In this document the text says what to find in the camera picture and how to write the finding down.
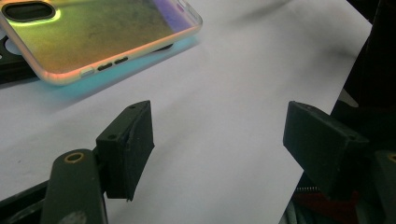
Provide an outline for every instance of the translucent phone case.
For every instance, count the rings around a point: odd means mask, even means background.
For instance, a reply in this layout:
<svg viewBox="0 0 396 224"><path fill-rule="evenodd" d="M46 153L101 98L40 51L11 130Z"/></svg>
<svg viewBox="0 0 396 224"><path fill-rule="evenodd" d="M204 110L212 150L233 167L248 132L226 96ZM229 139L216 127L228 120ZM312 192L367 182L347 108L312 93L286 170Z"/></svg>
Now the translucent phone case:
<svg viewBox="0 0 396 224"><path fill-rule="evenodd" d="M197 33L201 17L184 0L51 0L50 18L0 22L43 80L65 85Z"/></svg>

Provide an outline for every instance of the table surface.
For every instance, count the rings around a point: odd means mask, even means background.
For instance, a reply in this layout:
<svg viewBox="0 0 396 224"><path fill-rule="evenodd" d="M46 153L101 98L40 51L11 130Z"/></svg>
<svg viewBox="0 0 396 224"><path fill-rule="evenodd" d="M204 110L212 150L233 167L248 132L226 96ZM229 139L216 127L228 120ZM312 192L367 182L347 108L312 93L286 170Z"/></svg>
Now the table surface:
<svg viewBox="0 0 396 224"><path fill-rule="evenodd" d="M302 169L282 145L288 101L332 107L371 25L344 0L190 0L204 19L171 49L66 87L0 86L0 200L150 100L156 147L110 223L277 223Z"/></svg>

